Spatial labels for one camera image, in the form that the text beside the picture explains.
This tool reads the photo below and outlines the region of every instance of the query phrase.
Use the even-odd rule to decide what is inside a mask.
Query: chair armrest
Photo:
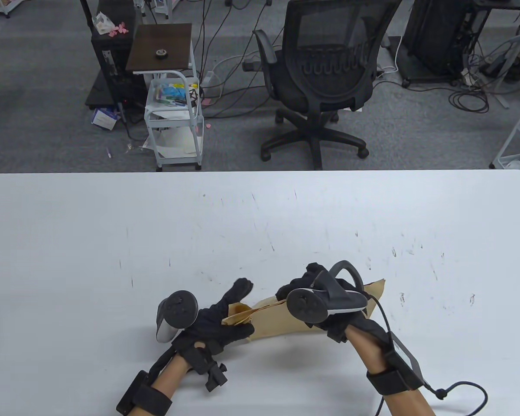
[[[273,49],[268,36],[264,33],[264,30],[255,30],[254,35],[256,36],[256,41],[258,42],[258,50],[260,51],[260,59],[262,59],[262,63],[267,63],[268,65],[273,65],[277,62],[276,52]]]

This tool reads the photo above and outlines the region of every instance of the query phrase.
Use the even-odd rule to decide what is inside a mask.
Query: office chair
[[[263,30],[254,31],[268,94],[286,107],[276,110],[276,123],[287,119],[297,128],[263,143],[263,161],[297,141],[310,145],[316,170],[321,140],[355,146],[361,159],[369,155],[362,139],[324,126],[339,120],[337,110],[356,111],[371,97],[379,45],[400,2],[290,0],[277,51]]]

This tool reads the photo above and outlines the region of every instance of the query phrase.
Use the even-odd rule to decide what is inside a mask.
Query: mesh chair back
[[[290,0],[282,54],[308,113],[362,107],[401,0]]]

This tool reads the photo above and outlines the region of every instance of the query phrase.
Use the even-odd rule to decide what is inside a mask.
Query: wooden tabletop
[[[167,71],[188,68],[191,29],[190,23],[141,24],[125,69]],[[156,57],[158,49],[167,50],[166,59]]]

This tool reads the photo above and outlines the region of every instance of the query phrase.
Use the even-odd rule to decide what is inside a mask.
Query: plastic bag
[[[116,29],[116,25],[112,23],[112,21],[103,14],[102,12],[98,13],[96,17],[92,18],[92,24],[95,26],[98,34],[106,34],[110,33],[112,30]]]

